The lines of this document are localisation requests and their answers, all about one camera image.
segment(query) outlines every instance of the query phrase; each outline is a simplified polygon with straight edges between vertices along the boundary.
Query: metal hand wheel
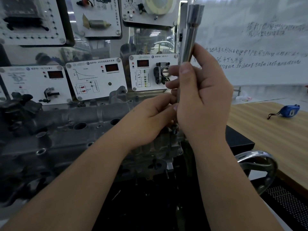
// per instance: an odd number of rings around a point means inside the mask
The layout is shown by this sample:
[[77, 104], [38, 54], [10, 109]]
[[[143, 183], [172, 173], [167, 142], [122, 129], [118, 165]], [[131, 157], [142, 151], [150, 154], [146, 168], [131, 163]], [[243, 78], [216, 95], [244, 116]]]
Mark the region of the metal hand wheel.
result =
[[235, 158], [247, 175], [251, 170], [267, 172], [266, 177], [251, 181], [259, 195], [273, 183], [278, 165], [271, 154], [265, 151], [246, 151]]

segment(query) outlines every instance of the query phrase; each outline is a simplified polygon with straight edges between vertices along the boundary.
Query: fingernail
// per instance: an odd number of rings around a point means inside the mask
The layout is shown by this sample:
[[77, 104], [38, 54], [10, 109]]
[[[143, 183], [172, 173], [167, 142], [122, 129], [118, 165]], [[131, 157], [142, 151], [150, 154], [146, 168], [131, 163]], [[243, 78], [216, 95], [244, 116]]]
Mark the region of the fingernail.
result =
[[180, 66], [180, 73], [187, 73], [191, 71], [192, 66], [189, 62], [183, 62]]
[[175, 104], [174, 105], [174, 107], [173, 107], [173, 109], [175, 110], [175, 111], [177, 111], [177, 106], [178, 106], [179, 104]]

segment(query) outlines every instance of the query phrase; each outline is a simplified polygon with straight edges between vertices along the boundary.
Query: hand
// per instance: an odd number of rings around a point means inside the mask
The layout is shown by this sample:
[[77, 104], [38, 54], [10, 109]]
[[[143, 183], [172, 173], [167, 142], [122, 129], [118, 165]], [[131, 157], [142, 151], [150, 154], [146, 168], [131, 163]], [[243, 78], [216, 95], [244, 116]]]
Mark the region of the hand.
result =
[[195, 44], [193, 55], [202, 69], [189, 62], [171, 66], [169, 73], [179, 79], [166, 83], [174, 95], [180, 86], [179, 126], [190, 143], [211, 141], [213, 137], [225, 140], [233, 86], [216, 59], [202, 46]]
[[171, 104], [175, 102], [176, 97], [172, 94], [146, 99], [126, 114], [110, 132], [128, 150], [148, 144], [174, 119], [176, 105]]

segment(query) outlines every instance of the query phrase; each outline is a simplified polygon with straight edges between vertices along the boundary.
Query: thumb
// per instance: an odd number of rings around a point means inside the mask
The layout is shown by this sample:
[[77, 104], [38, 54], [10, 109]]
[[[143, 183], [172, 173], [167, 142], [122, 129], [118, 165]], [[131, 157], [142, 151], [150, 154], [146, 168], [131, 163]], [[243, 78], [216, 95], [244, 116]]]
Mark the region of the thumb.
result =
[[181, 64], [179, 80], [181, 103], [190, 103], [196, 99], [200, 99], [197, 85], [197, 76], [189, 62], [184, 62]]
[[176, 109], [178, 104], [168, 106], [164, 111], [155, 115], [155, 123], [159, 128], [164, 128], [167, 124], [169, 124], [176, 116]]

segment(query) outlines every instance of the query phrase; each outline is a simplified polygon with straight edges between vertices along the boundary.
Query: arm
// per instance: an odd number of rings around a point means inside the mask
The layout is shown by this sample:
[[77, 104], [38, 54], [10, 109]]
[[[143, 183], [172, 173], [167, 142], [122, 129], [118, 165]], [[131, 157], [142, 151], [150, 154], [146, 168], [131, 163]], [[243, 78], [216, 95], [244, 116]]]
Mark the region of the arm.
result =
[[242, 171], [225, 140], [233, 87], [221, 67], [195, 44], [194, 56], [202, 69], [190, 63], [169, 69], [179, 79], [177, 108], [180, 127], [194, 151], [204, 209], [212, 231], [283, 230]]
[[135, 107], [1, 231], [91, 230], [122, 160], [130, 150], [154, 140], [174, 118], [169, 103], [175, 103], [175, 97], [163, 94]]

